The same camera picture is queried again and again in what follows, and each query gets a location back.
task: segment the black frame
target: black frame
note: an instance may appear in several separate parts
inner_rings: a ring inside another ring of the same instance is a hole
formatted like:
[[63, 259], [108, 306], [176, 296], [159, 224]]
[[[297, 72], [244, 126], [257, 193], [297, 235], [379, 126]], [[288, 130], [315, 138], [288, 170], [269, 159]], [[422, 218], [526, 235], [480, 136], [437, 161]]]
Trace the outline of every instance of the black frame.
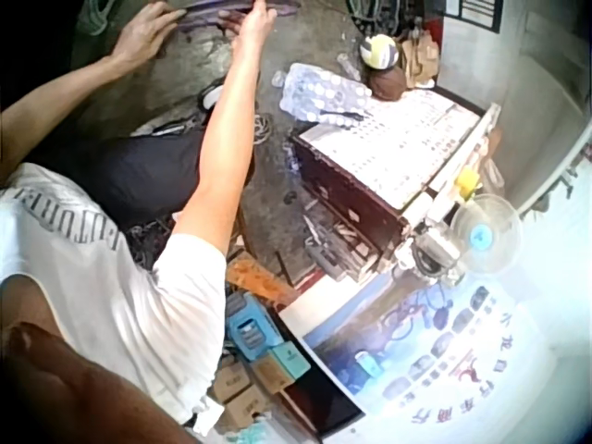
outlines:
[[[468, 18], [463, 17], [463, 9], [469, 9], [474, 12], [478, 12], [479, 14], [483, 14], [485, 16], [492, 18], [491, 27], [486, 26], [482, 23], [478, 23], [476, 21], [472, 21]], [[472, 25], [478, 26], [479, 28], [483, 28], [484, 30], [495, 32], [496, 34], [500, 33], [501, 28], [501, 12], [503, 11], [503, 0], [459, 0], [459, 13], [458, 15], [449, 14], [447, 12], [444, 13], [445, 17], [450, 17], [451, 19], [457, 19], [460, 21], [464, 21], [465, 23], [470, 23]]]

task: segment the man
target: man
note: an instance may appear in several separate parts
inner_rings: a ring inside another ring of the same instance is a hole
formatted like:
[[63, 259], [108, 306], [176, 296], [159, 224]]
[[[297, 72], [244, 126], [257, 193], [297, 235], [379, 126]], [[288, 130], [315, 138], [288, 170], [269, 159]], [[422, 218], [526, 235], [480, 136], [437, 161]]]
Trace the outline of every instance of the man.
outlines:
[[[80, 355], [131, 381], [180, 423], [191, 417], [191, 408], [210, 386], [222, 350], [225, 254], [252, 156], [255, 86], [276, 11], [268, 11], [265, 0], [255, 0], [247, 16], [221, 15], [222, 25], [238, 34], [232, 64], [201, 152], [197, 142], [192, 147], [199, 153], [199, 184], [152, 272], [133, 263], [117, 224], [108, 217], [121, 216], [123, 205], [116, 202], [104, 211], [103, 205], [112, 202], [99, 189], [112, 184], [103, 183], [108, 172], [97, 172], [93, 162], [102, 164], [103, 154], [94, 153], [85, 165], [79, 164], [93, 177], [87, 184], [92, 191], [21, 161], [95, 89], [153, 57], [183, 14], [162, 2], [149, 4], [121, 32], [111, 55], [10, 106], [2, 113], [0, 163], [3, 336], [26, 322], [63, 338]], [[164, 169], [176, 156], [174, 147], [167, 150], [168, 142], [159, 141]], [[124, 177], [137, 167], [132, 158], [117, 164]], [[178, 162], [179, 169], [196, 168], [183, 163]], [[69, 171], [72, 179], [77, 170]], [[143, 200], [166, 200], [152, 185]], [[173, 185], [171, 180], [157, 187]], [[99, 204], [86, 191], [99, 196]], [[127, 189], [115, 187], [110, 197], [118, 198], [117, 191], [125, 194]], [[29, 344], [31, 333], [23, 338]], [[50, 375], [60, 379], [56, 365]], [[68, 369], [61, 372], [70, 375]], [[100, 375], [94, 372], [92, 378]], [[59, 407], [59, 401], [53, 403]]]

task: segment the concrete floor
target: concrete floor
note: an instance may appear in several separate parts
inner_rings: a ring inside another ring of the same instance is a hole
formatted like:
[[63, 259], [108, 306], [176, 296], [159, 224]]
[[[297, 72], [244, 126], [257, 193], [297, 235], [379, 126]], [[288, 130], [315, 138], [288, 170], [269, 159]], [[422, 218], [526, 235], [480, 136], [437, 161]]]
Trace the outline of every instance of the concrete floor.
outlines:
[[[169, 1], [173, 6], [190, 2]], [[325, 2], [345, 10], [341, 0]], [[123, 0], [117, 10], [112, 11], [109, 27], [103, 35], [79, 37], [74, 63], [83, 65], [106, 54], [123, 25], [145, 3], [145, 0]], [[294, 280], [310, 269], [313, 262], [303, 250], [307, 234], [301, 217], [302, 202], [283, 203], [287, 192], [296, 191], [303, 196], [303, 191], [298, 180], [289, 176], [281, 150], [283, 140], [296, 122], [280, 111], [281, 90], [271, 85], [271, 78], [279, 69], [287, 71], [294, 62], [314, 64], [343, 74], [336, 57], [341, 52], [352, 52], [356, 47], [353, 39], [359, 37], [348, 18], [309, 0], [303, 2], [297, 16], [277, 20], [265, 48], [257, 100], [259, 111], [273, 116], [274, 132], [255, 150], [255, 174], [245, 189], [242, 204], [248, 233], [262, 264], [279, 271], [275, 256], [278, 251]], [[99, 138], [126, 136], [148, 119], [223, 76], [229, 61], [228, 41], [217, 29], [197, 30], [190, 38], [174, 35], [163, 57], [96, 93], [79, 112], [79, 130]]]

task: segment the small box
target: small box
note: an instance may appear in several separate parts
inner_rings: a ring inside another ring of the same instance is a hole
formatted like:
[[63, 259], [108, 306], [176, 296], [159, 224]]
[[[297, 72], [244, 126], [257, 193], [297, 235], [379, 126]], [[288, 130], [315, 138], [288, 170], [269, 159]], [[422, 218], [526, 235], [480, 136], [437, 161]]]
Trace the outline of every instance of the small box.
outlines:
[[216, 372], [212, 394], [216, 401], [226, 402], [251, 384], [247, 370], [241, 362], [220, 368]]
[[293, 379], [298, 379], [311, 368], [310, 363], [291, 341], [279, 344], [271, 349], [271, 353], [276, 356]]
[[251, 364], [257, 379], [272, 395], [294, 383], [294, 378], [275, 354], [268, 352]]
[[269, 400], [256, 386], [250, 386], [229, 401], [218, 422], [224, 431], [239, 431], [253, 423], [253, 417], [269, 410]]

